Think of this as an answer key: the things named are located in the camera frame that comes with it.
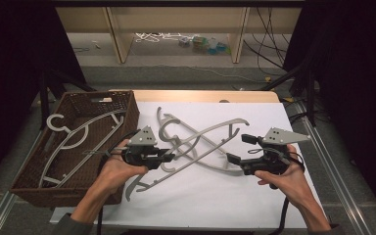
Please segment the white table mat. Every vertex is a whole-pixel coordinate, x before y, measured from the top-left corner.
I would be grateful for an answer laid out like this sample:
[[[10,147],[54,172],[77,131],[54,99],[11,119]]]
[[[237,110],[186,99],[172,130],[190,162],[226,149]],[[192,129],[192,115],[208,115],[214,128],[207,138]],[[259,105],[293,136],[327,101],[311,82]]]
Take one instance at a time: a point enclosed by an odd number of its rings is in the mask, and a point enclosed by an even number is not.
[[[162,148],[171,148],[158,136],[157,108],[162,114],[172,114],[197,130],[233,118],[243,118],[249,125],[234,124],[239,133],[222,148],[241,160],[257,159],[262,156],[260,145],[245,143],[242,134],[264,136],[271,127],[292,131],[287,122],[285,109],[280,103],[204,103],[204,102],[141,102],[138,105],[141,127],[150,125]],[[170,124],[166,131],[170,136],[177,134],[181,139],[191,135],[182,125]],[[219,143],[228,137],[228,127],[206,134]],[[223,166],[227,161],[215,151],[203,158],[203,162]],[[142,192],[137,186],[130,201],[125,199],[126,188],[140,175],[129,178],[112,194],[100,209],[95,223],[133,229],[182,229],[200,230],[253,230],[274,228],[279,222],[286,195],[275,185],[258,185],[259,179],[245,175],[239,165],[228,162],[230,169],[238,173],[224,173],[192,164],[162,183]],[[160,167],[142,174],[142,182],[151,184],[167,175]],[[292,228],[306,228],[298,209],[288,212],[286,223]],[[52,217],[58,224],[65,213],[74,211],[58,209]]]

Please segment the black tripod stand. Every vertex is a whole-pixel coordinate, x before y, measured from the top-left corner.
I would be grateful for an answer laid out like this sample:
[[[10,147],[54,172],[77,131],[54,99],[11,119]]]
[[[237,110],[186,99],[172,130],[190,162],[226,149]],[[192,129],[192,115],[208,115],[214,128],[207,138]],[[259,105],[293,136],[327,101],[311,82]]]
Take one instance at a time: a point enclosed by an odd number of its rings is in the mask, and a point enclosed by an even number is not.
[[[85,79],[76,79],[60,70],[44,69],[38,78],[40,108],[41,108],[41,127],[43,130],[46,126],[46,120],[50,116],[48,91],[52,91],[54,95],[57,92],[63,95],[66,92],[64,83],[72,84],[73,86],[86,91],[93,92],[94,88],[90,87]]]
[[[259,89],[259,91],[269,91],[285,81],[293,78],[294,81],[289,89],[292,96],[306,94],[306,116],[312,126],[315,126],[314,119],[314,73],[311,71],[310,62],[302,62],[294,69],[281,75],[279,78],[268,83]]]

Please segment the person's right hand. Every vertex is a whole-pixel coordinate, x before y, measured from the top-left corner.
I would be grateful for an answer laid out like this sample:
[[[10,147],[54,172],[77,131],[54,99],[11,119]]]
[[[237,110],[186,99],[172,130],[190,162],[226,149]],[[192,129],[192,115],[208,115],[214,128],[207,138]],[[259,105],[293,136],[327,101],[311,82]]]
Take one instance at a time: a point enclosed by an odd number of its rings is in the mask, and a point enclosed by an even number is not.
[[[286,195],[288,200],[296,208],[300,209],[306,201],[309,187],[307,185],[304,171],[298,162],[296,148],[288,144],[287,149],[293,160],[284,173],[275,175],[268,171],[257,170],[255,176],[258,178],[258,185],[275,185]]]

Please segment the person's left hand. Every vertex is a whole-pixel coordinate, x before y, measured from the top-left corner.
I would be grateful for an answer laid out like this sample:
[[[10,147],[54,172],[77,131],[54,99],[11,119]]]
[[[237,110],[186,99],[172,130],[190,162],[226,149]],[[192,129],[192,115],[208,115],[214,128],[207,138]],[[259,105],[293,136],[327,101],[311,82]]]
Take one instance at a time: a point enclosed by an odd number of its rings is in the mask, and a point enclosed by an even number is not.
[[[128,164],[122,158],[123,148],[128,140],[125,139],[112,150],[112,155],[107,159],[97,178],[98,191],[105,197],[114,194],[119,187],[135,175],[148,172],[145,166]]]

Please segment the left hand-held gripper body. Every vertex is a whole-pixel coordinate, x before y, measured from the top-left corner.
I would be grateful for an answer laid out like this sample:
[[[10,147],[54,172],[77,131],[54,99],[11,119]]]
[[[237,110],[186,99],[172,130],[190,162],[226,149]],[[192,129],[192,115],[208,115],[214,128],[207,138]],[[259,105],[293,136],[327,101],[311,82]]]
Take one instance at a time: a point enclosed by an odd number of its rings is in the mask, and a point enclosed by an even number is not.
[[[128,140],[121,156],[129,165],[157,169],[163,162],[161,149],[156,147],[157,144],[151,126],[147,125]]]

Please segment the grey plastic clothes hanger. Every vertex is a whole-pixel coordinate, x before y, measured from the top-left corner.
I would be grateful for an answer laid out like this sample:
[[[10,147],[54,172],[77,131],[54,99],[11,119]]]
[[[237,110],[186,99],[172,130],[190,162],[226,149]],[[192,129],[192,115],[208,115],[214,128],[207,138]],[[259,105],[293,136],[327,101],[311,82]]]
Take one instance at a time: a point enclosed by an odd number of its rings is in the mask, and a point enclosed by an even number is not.
[[[230,169],[228,166],[228,161],[225,161],[223,166],[216,166],[213,164],[207,164],[203,162],[203,158],[208,156],[209,154],[213,153],[214,151],[218,151],[222,157],[227,156],[227,152],[222,148],[223,145],[228,143],[231,139],[237,136],[239,133],[239,128],[234,129],[234,124],[245,124],[249,125],[249,123],[243,118],[233,118],[227,121],[223,121],[210,127],[206,127],[203,130],[197,130],[188,123],[182,121],[180,118],[172,115],[172,114],[162,114],[162,108],[157,108],[157,121],[159,123],[159,137],[162,141],[170,143],[171,149],[169,150],[170,153],[176,153],[176,158],[180,157],[187,157],[190,162],[181,168],[168,168],[164,164],[161,164],[161,169],[168,172],[169,174],[176,174],[177,172],[181,171],[183,168],[186,168],[192,164],[199,164],[205,166],[207,168],[217,170],[224,173],[238,173],[239,169]],[[166,131],[166,128],[170,124],[177,124],[182,125],[184,128],[188,129],[191,132],[191,135],[185,139],[181,139],[177,134],[170,136]],[[220,143],[216,143],[210,140],[209,137],[206,136],[207,133],[214,131],[216,129],[228,127],[228,137],[222,138]],[[204,140],[208,143],[211,147],[205,151],[202,155],[199,155],[196,146],[200,143],[201,140]]]
[[[57,146],[57,148],[49,157],[46,165],[42,170],[38,187],[42,188],[45,183],[51,183],[53,184],[54,188],[60,188],[65,183],[67,183],[84,166],[84,164],[91,159],[92,156],[100,154],[100,148],[122,127],[122,125],[124,124],[124,113],[125,110],[114,110],[111,112],[107,112],[105,114],[99,115],[97,117],[92,118],[91,120],[86,121],[84,124],[80,125],[76,129],[69,129],[65,125],[61,127],[55,126],[53,124],[53,120],[62,119],[65,116],[61,114],[50,115],[46,120],[47,127],[55,132],[65,132],[67,134],[67,137]],[[62,150],[71,150],[79,147],[87,139],[90,131],[90,125],[103,118],[111,118],[114,121],[115,125],[112,127],[111,131],[92,150],[84,151],[84,158],[76,166],[74,166],[69,173],[64,174],[61,179],[50,177],[48,175],[48,171],[53,161],[59,155],[59,153]],[[84,131],[82,137],[74,144],[68,145],[68,142],[81,130]]]
[[[201,140],[200,143],[196,146],[196,150],[197,150],[199,155],[202,155],[210,147],[211,146],[208,143],[206,143],[204,140]],[[173,160],[170,163],[162,163],[162,164],[164,164],[168,168],[181,168],[182,166],[188,164],[189,162],[190,162],[190,160],[187,157],[180,157],[178,159],[176,157],[174,157]],[[173,175],[174,174],[167,173],[166,176],[164,176],[160,179],[154,180],[151,184],[146,184],[146,183],[142,182],[141,179],[143,178],[143,175],[140,175],[126,188],[125,199],[127,201],[130,201],[131,193],[134,191],[134,189],[137,186],[140,186],[140,189],[138,189],[138,192],[146,191],[146,190],[162,183],[163,181],[167,180],[168,178],[172,177]]]

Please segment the pile of small colourful things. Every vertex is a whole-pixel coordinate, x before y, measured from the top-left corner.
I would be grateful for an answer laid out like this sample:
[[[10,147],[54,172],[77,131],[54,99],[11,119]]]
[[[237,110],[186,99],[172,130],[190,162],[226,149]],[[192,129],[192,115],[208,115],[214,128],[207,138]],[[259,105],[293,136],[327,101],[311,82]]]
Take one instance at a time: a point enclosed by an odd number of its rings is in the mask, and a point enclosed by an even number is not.
[[[178,39],[178,45],[182,48],[191,47],[196,53],[217,55],[217,54],[231,54],[230,48],[216,38],[206,38],[204,36],[183,36]]]

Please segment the metal floor rail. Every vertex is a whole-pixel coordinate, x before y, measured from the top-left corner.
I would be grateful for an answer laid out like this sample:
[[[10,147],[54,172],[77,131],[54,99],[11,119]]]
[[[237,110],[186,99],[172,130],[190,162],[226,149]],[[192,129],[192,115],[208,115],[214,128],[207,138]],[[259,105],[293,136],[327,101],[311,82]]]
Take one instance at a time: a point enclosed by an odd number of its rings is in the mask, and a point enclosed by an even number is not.
[[[333,162],[332,156],[328,152],[318,130],[311,124],[307,116],[303,117],[303,123],[308,135],[311,137],[311,142],[331,180],[337,196],[349,217],[355,233],[357,235],[372,235],[362,211],[356,204],[343,176]]]
[[[12,183],[24,166],[41,133],[41,130],[20,133],[0,164],[0,230],[18,198],[10,192]]]

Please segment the black curtain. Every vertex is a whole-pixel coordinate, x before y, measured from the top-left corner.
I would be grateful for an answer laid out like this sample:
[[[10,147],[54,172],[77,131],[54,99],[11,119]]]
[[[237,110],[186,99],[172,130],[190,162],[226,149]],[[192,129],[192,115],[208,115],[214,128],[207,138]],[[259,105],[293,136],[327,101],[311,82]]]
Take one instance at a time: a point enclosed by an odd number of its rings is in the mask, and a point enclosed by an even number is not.
[[[376,0],[305,0],[284,68],[300,64],[329,20],[312,71],[347,150],[376,197]]]
[[[57,10],[38,0],[0,0],[0,164],[42,88],[57,96],[84,75]]]

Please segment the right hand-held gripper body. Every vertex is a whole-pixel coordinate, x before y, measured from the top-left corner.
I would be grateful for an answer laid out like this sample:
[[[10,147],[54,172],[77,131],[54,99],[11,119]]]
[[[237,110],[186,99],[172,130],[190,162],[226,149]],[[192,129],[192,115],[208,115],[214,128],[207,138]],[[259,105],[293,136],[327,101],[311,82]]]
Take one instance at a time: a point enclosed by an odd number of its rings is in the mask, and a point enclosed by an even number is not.
[[[262,156],[257,159],[241,160],[240,168],[245,175],[252,175],[257,170],[273,174],[284,173],[293,160],[288,153],[287,145],[308,141],[310,137],[277,127],[271,127],[264,136],[256,136]]]

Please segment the wooden shelf unit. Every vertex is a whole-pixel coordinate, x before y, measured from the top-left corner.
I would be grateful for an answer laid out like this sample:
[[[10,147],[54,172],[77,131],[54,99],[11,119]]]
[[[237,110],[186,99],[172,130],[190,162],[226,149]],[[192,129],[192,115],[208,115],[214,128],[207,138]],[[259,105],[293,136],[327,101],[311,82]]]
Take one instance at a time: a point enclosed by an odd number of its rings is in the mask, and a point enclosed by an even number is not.
[[[276,34],[291,34],[301,12],[274,7],[58,7],[56,11],[67,32],[108,33],[121,64],[136,32],[225,33],[237,64],[244,36],[264,32],[264,19],[271,20]]]

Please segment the brown wicker basket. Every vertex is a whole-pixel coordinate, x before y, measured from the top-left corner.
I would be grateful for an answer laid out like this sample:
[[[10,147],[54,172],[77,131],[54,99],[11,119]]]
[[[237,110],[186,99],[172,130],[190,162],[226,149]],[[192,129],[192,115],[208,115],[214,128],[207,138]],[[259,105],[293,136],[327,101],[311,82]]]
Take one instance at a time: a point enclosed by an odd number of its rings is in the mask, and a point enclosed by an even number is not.
[[[68,92],[63,95],[53,113],[65,116],[62,119],[54,119],[53,124],[55,126],[65,125],[69,129],[76,129],[86,121],[114,110],[125,110],[122,127],[100,148],[100,154],[92,156],[60,188],[54,188],[51,183],[45,183],[42,188],[38,187],[42,170],[49,157],[67,137],[65,132],[50,130],[46,124],[38,143],[14,181],[11,192],[36,207],[76,206],[99,174],[105,153],[137,129],[139,110],[134,93],[131,91]],[[61,179],[64,174],[69,173],[84,158],[83,152],[92,150],[111,131],[114,125],[115,123],[110,117],[105,117],[91,124],[87,139],[77,148],[62,150],[50,166],[48,175]],[[79,131],[68,142],[68,145],[77,142],[83,133],[83,130]]]

